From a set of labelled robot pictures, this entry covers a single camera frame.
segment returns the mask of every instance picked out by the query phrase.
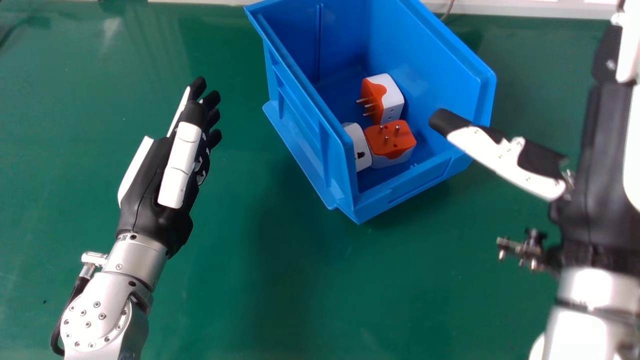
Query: robotic arm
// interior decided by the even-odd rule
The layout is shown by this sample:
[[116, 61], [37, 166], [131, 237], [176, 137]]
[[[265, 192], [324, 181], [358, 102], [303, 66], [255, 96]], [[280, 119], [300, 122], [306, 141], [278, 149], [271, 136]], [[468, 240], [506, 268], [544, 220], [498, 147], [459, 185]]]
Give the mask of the robotic arm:
[[206, 87], [196, 78], [167, 136], [142, 140], [118, 191], [111, 252], [82, 255], [83, 269], [51, 336], [51, 348], [65, 360], [140, 358], [152, 293], [164, 264], [191, 234], [189, 212], [209, 173], [210, 151], [222, 139], [220, 130], [211, 130], [220, 119], [220, 94], [198, 100]]
[[530, 360], [640, 357], [640, 1], [618, 4], [596, 51], [575, 179], [564, 156], [524, 138], [438, 110], [430, 126], [472, 158], [550, 202], [561, 244], [527, 230], [523, 243], [498, 238], [499, 259], [550, 270], [559, 288]]

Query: robotic hand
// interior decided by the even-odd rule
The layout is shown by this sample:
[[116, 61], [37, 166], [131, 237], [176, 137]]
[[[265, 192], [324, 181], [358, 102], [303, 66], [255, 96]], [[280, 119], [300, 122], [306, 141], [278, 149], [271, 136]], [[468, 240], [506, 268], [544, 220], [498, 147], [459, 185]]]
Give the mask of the robotic hand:
[[220, 130], [211, 131], [220, 94], [198, 100], [206, 88], [196, 78], [166, 137], [142, 140], [118, 190], [120, 220], [109, 255], [82, 255], [84, 267], [51, 336], [51, 348], [65, 360], [140, 358], [152, 293], [164, 264], [191, 234], [189, 212], [209, 173], [210, 151], [222, 139]]
[[472, 158], [550, 202], [561, 244], [527, 230], [523, 243], [498, 238], [498, 257], [559, 276], [556, 303], [530, 360], [640, 358], [640, 1], [618, 4], [595, 54], [574, 176], [564, 156], [495, 129], [436, 111], [429, 125]]

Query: blue plastic bin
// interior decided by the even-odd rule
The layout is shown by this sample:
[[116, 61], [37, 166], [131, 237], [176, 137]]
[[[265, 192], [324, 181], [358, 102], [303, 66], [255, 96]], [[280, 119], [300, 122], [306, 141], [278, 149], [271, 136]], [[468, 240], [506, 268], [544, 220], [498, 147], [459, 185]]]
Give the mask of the blue plastic bin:
[[[465, 170], [471, 159], [432, 130], [447, 108], [490, 123], [495, 74], [418, 0], [267, 0], [245, 8], [264, 40], [263, 109], [329, 209], [360, 224]], [[409, 161], [356, 173], [341, 124], [371, 126], [362, 79], [389, 73], [417, 146]]]

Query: green table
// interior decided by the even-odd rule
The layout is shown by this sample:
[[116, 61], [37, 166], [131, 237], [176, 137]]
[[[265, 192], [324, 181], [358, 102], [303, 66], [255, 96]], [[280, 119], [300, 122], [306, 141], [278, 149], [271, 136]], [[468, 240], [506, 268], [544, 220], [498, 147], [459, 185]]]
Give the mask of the green table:
[[[604, 22], [457, 17], [498, 76], [493, 125], [577, 162]], [[558, 231], [547, 205], [473, 164], [364, 225], [328, 211], [261, 110], [262, 44], [240, 8], [0, 3], [0, 359], [49, 334], [116, 191], [205, 76], [225, 139], [189, 243], [155, 292], [145, 359], [525, 359], [556, 288], [495, 238]]]

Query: orange and white plug adapter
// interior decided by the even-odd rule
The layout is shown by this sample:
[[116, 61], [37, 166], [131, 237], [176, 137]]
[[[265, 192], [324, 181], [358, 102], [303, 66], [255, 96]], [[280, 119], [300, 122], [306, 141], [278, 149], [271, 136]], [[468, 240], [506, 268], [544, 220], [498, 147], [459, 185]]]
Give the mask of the orange and white plug adapter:
[[369, 126], [364, 136], [371, 150], [371, 167], [383, 168], [404, 163], [415, 149], [415, 137], [404, 120]]
[[356, 172], [370, 167], [371, 151], [360, 125], [354, 122], [346, 122], [342, 127], [353, 140], [353, 157], [356, 161]]
[[400, 119], [404, 96], [391, 75], [385, 73], [362, 80], [357, 103], [364, 106], [364, 116], [371, 116], [373, 123], [380, 125]]

